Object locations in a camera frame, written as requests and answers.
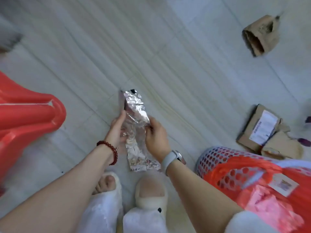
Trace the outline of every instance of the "red stool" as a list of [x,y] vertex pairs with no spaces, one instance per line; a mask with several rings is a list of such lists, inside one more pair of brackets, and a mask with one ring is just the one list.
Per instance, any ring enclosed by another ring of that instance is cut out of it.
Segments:
[[25,89],[0,72],[0,182],[23,149],[59,129],[65,117],[55,96]]

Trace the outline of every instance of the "wristwatch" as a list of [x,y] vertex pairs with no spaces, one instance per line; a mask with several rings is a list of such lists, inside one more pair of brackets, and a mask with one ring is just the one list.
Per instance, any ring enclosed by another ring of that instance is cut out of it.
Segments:
[[175,159],[181,161],[182,164],[186,164],[186,161],[182,157],[182,155],[177,150],[172,150],[162,161],[161,163],[161,169],[162,172],[166,174],[166,169],[169,166],[171,162],[173,162]]

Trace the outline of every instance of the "white label on cardboard box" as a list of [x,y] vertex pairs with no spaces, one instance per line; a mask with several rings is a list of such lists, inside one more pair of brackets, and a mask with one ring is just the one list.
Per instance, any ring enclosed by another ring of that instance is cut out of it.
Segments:
[[278,120],[274,114],[264,110],[249,139],[263,145],[269,139]]
[[281,195],[288,197],[299,184],[282,173],[273,175],[272,181],[268,184],[271,188],[279,192]]

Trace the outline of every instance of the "white tag in basket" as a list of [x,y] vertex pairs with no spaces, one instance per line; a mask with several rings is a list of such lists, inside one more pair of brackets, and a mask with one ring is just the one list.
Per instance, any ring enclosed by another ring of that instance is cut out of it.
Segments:
[[279,192],[281,195],[288,197],[299,184],[282,173],[273,175],[272,181],[268,184],[271,188]]

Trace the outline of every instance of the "bracelet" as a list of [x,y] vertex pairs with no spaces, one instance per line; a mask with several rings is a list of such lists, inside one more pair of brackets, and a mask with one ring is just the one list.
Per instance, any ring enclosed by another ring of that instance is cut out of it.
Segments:
[[99,141],[99,142],[97,142],[96,146],[99,146],[102,144],[108,146],[112,150],[112,152],[114,153],[114,161],[110,165],[115,165],[117,163],[117,160],[118,160],[117,150],[111,144],[109,144],[107,141]]

